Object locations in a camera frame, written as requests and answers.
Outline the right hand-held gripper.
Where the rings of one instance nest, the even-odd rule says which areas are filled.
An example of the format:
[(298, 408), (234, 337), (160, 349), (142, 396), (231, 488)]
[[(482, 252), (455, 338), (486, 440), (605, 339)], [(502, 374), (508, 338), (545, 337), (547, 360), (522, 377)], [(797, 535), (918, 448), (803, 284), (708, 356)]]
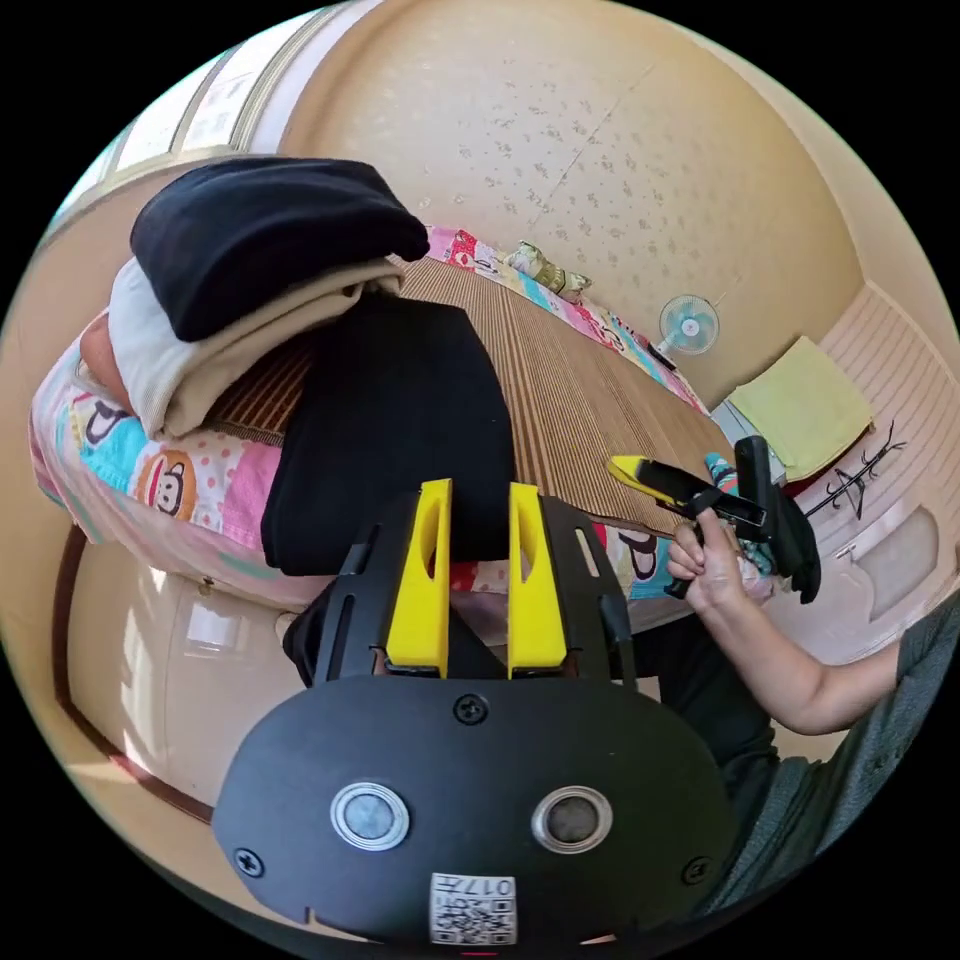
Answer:
[(755, 548), (772, 574), (789, 582), (809, 604), (821, 585), (816, 538), (806, 516), (773, 484), (766, 458), (737, 458), (735, 465), (715, 458), (708, 465), (713, 484), (648, 457), (614, 455), (607, 463), (613, 478), (654, 498), (694, 524), (705, 508), (732, 528), (740, 543)]

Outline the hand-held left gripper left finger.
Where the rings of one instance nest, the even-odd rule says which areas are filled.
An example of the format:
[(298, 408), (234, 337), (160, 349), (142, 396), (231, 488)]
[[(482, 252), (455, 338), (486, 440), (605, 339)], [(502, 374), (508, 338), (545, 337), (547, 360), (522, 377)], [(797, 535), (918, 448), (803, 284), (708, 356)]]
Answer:
[(448, 669), (452, 481), (422, 485), (387, 634), (392, 667)]

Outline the person's right hand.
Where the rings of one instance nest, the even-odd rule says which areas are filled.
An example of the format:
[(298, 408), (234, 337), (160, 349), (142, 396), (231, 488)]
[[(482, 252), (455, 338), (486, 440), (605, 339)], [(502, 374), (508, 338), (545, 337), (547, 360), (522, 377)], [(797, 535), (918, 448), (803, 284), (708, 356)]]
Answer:
[(711, 508), (677, 529), (667, 569), (687, 584), (686, 602), (703, 619), (732, 613), (748, 600), (727, 528)]

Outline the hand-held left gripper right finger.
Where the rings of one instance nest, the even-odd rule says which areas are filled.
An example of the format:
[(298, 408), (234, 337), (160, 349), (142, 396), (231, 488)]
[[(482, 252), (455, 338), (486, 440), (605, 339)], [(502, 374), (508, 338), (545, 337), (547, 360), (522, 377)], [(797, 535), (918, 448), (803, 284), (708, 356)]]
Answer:
[(538, 488), (511, 484), (508, 510), (508, 673), (557, 672), (565, 635)]

